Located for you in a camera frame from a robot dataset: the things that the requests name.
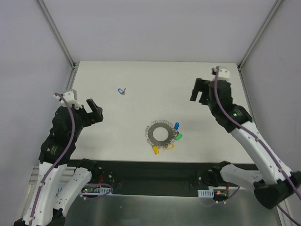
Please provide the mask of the blue key tag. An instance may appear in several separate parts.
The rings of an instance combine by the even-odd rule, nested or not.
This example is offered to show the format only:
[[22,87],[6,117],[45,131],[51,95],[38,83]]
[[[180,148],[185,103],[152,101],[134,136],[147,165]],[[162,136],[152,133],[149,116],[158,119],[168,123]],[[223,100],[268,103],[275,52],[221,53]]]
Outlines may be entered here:
[[176,122],[175,125],[174,125],[174,129],[175,129],[175,130],[178,130],[178,129],[179,129],[179,126],[180,126],[180,124],[179,124],[178,122]]

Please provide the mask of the green key tag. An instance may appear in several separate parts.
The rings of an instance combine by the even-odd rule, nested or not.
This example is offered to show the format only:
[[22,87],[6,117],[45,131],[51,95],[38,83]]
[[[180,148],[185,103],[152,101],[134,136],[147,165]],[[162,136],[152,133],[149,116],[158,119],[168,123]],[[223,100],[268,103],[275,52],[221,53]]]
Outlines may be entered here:
[[175,140],[180,140],[182,138],[182,134],[178,134],[176,137],[175,137]]

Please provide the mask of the large metal keyring with rings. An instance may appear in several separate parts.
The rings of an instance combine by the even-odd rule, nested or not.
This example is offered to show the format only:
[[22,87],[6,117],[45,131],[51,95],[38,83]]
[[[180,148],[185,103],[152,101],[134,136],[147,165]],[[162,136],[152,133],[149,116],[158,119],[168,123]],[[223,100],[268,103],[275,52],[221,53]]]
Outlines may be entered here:
[[153,121],[145,130],[147,142],[159,149],[165,149],[168,145],[174,144],[178,134],[174,126],[166,120]]

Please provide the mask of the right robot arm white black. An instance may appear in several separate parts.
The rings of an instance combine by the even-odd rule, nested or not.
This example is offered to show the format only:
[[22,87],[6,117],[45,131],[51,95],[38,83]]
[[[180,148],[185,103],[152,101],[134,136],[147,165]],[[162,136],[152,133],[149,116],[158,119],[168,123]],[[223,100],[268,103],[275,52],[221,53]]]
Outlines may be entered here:
[[231,84],[225,80],[208,81],[197,78],[190,97],[207,105],[211,114],[244,148],[257,170],[248,171],[222,161],[201,174],[207,186],[218,187],[233,183],[254,193],[258,202],[267,209],[276,207],[301,186],[300,171],[292,171],[271,151],[259,133],[247,110],[233,103]]

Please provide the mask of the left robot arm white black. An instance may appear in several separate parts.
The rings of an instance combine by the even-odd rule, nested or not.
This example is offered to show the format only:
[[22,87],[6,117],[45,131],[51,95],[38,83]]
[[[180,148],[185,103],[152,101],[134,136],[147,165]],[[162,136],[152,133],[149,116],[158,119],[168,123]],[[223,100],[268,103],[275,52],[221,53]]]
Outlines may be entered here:
[[49,136],[41,145],[34,197],[25,215],[14,222],[16,226],[63,226],[68,210],[81,189],[88,183],[100,182],[98,163],[82,159],[67,185],[58,192],[61,177],[76,149],[81,131],[103,121],[103,110],[92,99],[86,100],[92,110],[90,113],[74,98],[61,98],[60,101],[62,105],[52,119]]

